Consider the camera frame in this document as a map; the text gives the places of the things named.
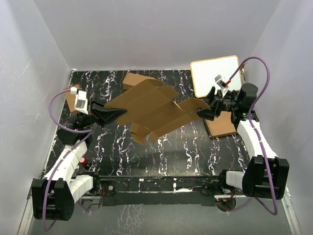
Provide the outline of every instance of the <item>gray wall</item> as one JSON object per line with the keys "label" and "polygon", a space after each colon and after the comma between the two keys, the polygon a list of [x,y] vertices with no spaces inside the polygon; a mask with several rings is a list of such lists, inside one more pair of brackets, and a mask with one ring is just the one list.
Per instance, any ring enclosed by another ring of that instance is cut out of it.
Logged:
{"label": "gray wall", "polygon": [[251,55],[279,0],[34,0],[71,68],[189,68]]}
{"label": "gray wall", "polygon": [[[69,75],[35,3],[0,0],[0,234],[18,231],[55,130],[48,102],[68,85]],[[56,101],[56,115],[63,101]]]}
{"label": "gray wall", "polygon": [[[253,55],[266,59],[271,81],[256,105],[271,147],[290,163],[288,186],[303,234],[312,234],[313,212],[313,2],[284,0],[266,27]],[[265,69],[246,66],[247,80],[264,85]]]}

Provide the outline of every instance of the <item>purple cable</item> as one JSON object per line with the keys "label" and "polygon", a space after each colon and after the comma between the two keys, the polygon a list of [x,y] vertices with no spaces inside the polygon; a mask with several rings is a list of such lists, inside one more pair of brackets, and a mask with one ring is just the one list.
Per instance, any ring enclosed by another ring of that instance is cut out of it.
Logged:
{"label": "purple cable", "polygon": [[[241,69],[241,67],[244,65],[245,62],[247,62],[248,60],[250,59],[257,59],[259,61],[261,61],[263,63],[263,65],[265,66],[266,68],[266,72],[267,72],[267,78],[266,78],[266,82],[265,82],[265,85],[263,87],[263,89],[261,90],[260,94],[257,96],[257,98],[255,99],[255,101],[251,104],[250,108],[249,108],[249,112],[248,112],[248,118],[249,118],[249,122],[250,122],[250,125],[253,127],[257,137],[258,137],[258,140],[260,142],[260,147],[261,147],[261,150],[262,150],[262,153],[263,153],[263,156],[264,156],[264,161],[265,161],[265,165],[266,165],[266,170],[268,172],[268,182],[269,182],[269,188],[270,188],[270,193],[272,195],[272,199],[273,199],[273,205],[274,205],[274,211],[271,211],[270,208],[268,208],[259,198],[256,198],[256,200],[269,212],[271,213],[272,215],[277,215],[278,214],[278,208],[277,208],[277,202],[276,202],[276,196],[275,196],[275,191],[274,191],[274,185],[273,185],[273,179],[272,179],[272,176],[271,176],[271,173],[270,173],[270,168],[269,168],[269,164],[268,164],[268,157],[266,155],[266,151],[265,151],[265,148],[263,146],[263,143],[261,141],[261,135],[259,133],[259,131],[255,128],[252,120],[251,120],[251,112],[252,112],[252,109],[254,108],[254,105],[256,104],[256,102],[260,99],[260,97],[263,95],[263,93],[265,92],[266,88],[268,87],[268,84],[269,84],[269,77],[270,77],[270,73],[269,73],[269,68],[268,68],[268,65],[267,63],[262,60],[260,57],[257,57],[257,56],[251,56],[251,57],[248,57],[246,58],[240,65],[239,67],[236,69],[236,71],[233,73],[233,75],[231,75],[231,77],[229,78],[229,80],[231,80],[235,74]],[[246,205],[248,205],[250,202],[252,201],[252,198],[249,199],[246,203],[244,203],[242,206],[238,207],[238,208],[235,208],[233,210],[230,210],[230,212],[233,212],[233,211],[236,211],[236,210],[239,210],[243,207],[245,207]]]}
{"label": "purple cable", "polygon": [[[92,134],[92,130],[76,131],[76,130],[72,130],[72,129],[66,128],[65,126],[61,125],[61,124],[57,121],[57,119],[55,118],[55,116],[53,115],[53,113],[52,113],[52,108],[51,108],[51,107],[52,107],[52,103],[53,103],[54,99],[55,99],[56,97],[58,97],[59,95],[61,95],[61,94],[63,94],[63,93],[66,93],[66,92],[69,92],[69,91],[70,91],[70,90],[61,91],[61,92],[57,93],[57,94],[51,99],[51,101],[50,101],[50,103],[49,103],[49,114],[50,114],[50,117],[51,117],[51,119],[53,120],[53,122],[54,122],[55,124],[57,124],[60,128],[64,129],[64,130],[67,130],[67,131],[72,132],[72,133],[77,133],[77,134],[88,133],[81,141],[79,141],[78,143],[76,143],[76,144],[71,148],[71,150],[74,150],[74,149],[75,149],[77,146],[79,146],[82,142],[84,142],[86,139],[88,139],[88,137]],[[68,156],[68,154],[71,152],[71,150],[69,150],[69,151],[63,156],[63,159],[65,159],[65,158]],[[50,178],[49,178],[49,180],[48,180],[48,183],[47,183],[47,185],[46,185],[46,188],[45,188],[44,205],[43,205],[43,224],[44,224],[44,230],[45,230],[46,232],[48,232],[48,231],[52,228],[52,226],[55,224],[55,222],[56,222],[56,220],[54,220],[54,221],[52,222],[52,224],[47,228],[47,226],[46,226],[46,219],[45,219],[45,213],[46,213],[46,208],[47,208],[47,199],[48,199],[49,187],[50,187],[52,178],[53,178],[55,172],[57,171],[57,169],[59,168],[59,166],[61,165],[63,159],[61,159],[61,160],[59,161],[59,163],[55,166],[55,168],[54,168],[54,170],[53,170],[53,172],[52,172],[52,174],[51,174],[51,176],[50,176]]]}

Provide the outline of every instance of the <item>purple hose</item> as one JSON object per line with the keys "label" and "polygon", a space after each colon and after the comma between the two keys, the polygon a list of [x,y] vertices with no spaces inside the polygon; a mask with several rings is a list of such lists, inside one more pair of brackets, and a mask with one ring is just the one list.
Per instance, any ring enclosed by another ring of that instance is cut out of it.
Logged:
{"label": "purple hose", "polygon": [[[231,80],[235,74],[239,71],[239,69],[244,65],[245,62],[247,62],[248,60],[250,59],[257,59],[259,61],[261,61],[263,63],[263,65],[265,66],[266,68],[266,72],[267,72],[267,78],[266,78],[266,82],[265,82],[265,85],[263,87],[263,89],[261,90],[260,94],[258,95],[258,97],[255,99],[255,101],[251,104],[250,108],[249,108],[249,112],[248,112],[248,118],[249,118],[249,122],[250,122],[250,125],[253,127],[257,137],[258,137],[258,140],[260,142],[260,147],[261,147],[261,150],[262,150],[262,153],[263,153],[263,156],[264,156],[264,161],[265,161],[265,165],[266,165],[266,170],[268,172],[268,182],[269,182],[269,188],[270,188],[270,193],[272,195],[272,199],[273,199],[273,205],[274,205],[274,211],[271,211],[259,198],[256,198],[256,200],[261,203],[261,205],[271,214],[273,215],[277,215],[278,214],[278,208],[277,208],[277,202],[276,202],[276,196],[275,196],[275,191],[274,191],[274,185],[273,185],[273,179],[272,179],[272,176],[271,176],[271,173],[270,173],[270,168],[269,168],[269,164],[268,164],[268,157],[266,155],[266,151],[265,151],[265,148],[263,146],[263,143],[261,142],[261,136],[260,136],[260,133],[259,131],[255,128],[252,120],[251,120],[251,112],[252,112],[252,109],[254,108],[254,105],[256,104],[256,102],[260,99],[260,97],[263,95],[263,93],[265,92],[266,88],[268,87],[268,84],[269,84],[269,76],[270,76],[270,73],[269,73],[269,68],[268,68],[268,65],[267,63],[262,60],[260,57],[257,57],[257,56],[251,56],[251,57],[248,57],[246,58],[240,65],[239,67],[236,69],[236,71],[233,73],[233,75],[231,75],[230,79]],[[245,204],[243,204],[242,206],[238,207],[238,208],[235,208],[233,210],[231,210],[232,212],[233,211],[236,211],[236,210],[239,210],[243,207],[245,207],[246,205],[248,205],[250,202],[252,201],[252,199],[250,199],[249,201],[247,201]]]}
{"label": "purple hose", "polygon": [[[57,124],[60,128],[64,129],[64,130],[67,130],[67,131],[72,132],[72,133],[77,133],[77,134],[88,133],[81,141],[79,141],[78,143],[76,143],[76,144],[71,148],[71,150],[74,150],[74,149],[75,149],[77,146],[79,146],[82,142],[84,142],[86,139],[88,139],[88,137],[92,134],[92,130],[76,131],[76,130],[72,130],[72,129],[66,128],[65,126],[61,125],[61,124],[57,121],[57,119],[55,118],[55,116],[53,115],[53,113],[52,113],[52,108],[51,108],[51,107],[52,107],[52,103],[53,103],[54,99],[55,99],[56,97],[58,97],[59,95],[61,95],[61,94],[63,94],[63,93],[66,93],[66,92],[69,92],[69,91],[70,91],[70,90],[61,91],[61,92],[57,93],[57,94],[51,99],[51,101],[50,101],[50,103],[49,103],[49,114],[50,114],[50,117],[51,117],[51,119],[53,120],[53,122],[54,122],[55,124]],[[64,155],[63,159],[65,159],[65,158],[68,156],[69,153],[70,153],[70,150]],[[59,168],[59,166],[61,165],[63,159],[61,159],[61,160],[59,161],[59,163],[55,166],[55,168],[54,168],[54,170],[53,170],[53,172],[52,172],[52,174],[51,174],[51,176],[50,176],[50,178],[49,178],[49,180],[48,180],[48,183],[47,183],[47,185],[46,185],[46,188],[45,188],[44,205],[43,205],[43,224],[44,224],[44,230],[45,230],[46,232],[48,232],[48,231],[52,228],[52,226],[55,224],[55,222],[56,222],[56,220],[54,220],[54,221],[52,222],[52,224],[47,228],[47,226],[46,226],[46,219],[45,219],[45,213],[46,213],[46,208],[47,208],[47,199],[48,199],[49,187],[50,187],[52,178],[53,178],[55,172],[57,171],[57,169]]]}

